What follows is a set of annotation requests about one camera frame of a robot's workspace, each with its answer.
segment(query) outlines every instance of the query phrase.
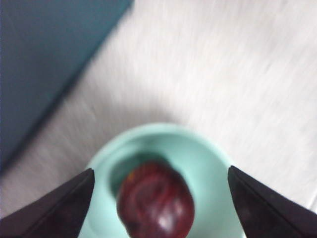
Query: dark red fruit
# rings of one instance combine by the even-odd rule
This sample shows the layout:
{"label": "dark red fruit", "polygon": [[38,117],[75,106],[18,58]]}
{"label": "dark red fruit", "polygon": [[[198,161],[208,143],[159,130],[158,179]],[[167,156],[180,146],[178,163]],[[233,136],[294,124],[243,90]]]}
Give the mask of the dark red fruit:
{"label": "dark red fruit", "polygon": [[194,201],[177,171],[147,162],[123,181],[117,212],[132,238],[184,238],[194,220]]}

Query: light green bowl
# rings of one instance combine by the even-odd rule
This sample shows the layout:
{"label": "light green bowl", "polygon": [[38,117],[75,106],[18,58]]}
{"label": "light green bowl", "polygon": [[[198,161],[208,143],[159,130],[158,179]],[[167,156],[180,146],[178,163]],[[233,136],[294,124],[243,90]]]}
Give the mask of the light green bowl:
{"label": "light green bowl", "polygon": [[227,182],[231,160],[200,136],[173,124],[131,129],[105,145],[87,168],[95,171],[91,204],[79,238],[128,238],[111,191],[114,168],[139,152],[155,152],[185,178],[195,202],[188,238],[241,238]]}

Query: red cherry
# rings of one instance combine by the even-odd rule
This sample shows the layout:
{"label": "red cherry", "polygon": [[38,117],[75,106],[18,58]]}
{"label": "red cherry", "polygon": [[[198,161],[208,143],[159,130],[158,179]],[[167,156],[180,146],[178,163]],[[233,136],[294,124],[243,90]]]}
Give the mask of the red cherry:
{"label": "red cherry", "polygon": [[184,238],[194,220],[194,201],[177,171],[147,162],[122,182],[117,212],[132,238]]}

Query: bowl rim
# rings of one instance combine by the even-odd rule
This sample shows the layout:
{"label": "bowl rim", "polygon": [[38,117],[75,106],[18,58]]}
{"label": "bowl rim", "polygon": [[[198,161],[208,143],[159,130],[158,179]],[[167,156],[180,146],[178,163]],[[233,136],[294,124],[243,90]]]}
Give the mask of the bowl rim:
{"label": "bowl rim", "polygon": [[232,165],[235,165],[232,159],[216,143],[205,139],[204,137],[197,134],[196,132],[191,131],[187,127],[174,123],[149,123],[133,127],[113,137],[109,142],[102,146],[101,149],[92,157],[92,159],[87,164],[85,169],[97,166],[104,159],[104,154],[106,154],[109,151],[113,151],[120,144],[124,144],[131,139],[146,135],[165,133],[178,134],[195,140],[196,142],[203,144],[209,150],[211,150],[227,168],[229,168]]}

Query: white carpet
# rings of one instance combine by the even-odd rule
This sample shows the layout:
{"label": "white carpet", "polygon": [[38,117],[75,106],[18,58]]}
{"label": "white carpet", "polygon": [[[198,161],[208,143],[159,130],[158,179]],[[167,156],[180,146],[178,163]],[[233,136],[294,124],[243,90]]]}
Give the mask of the white carpet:
{"label": "white carpet", "polygon": [[1,181],[1,215],[118,133],[185,125],[317,211],[317,1],[137,0]]}

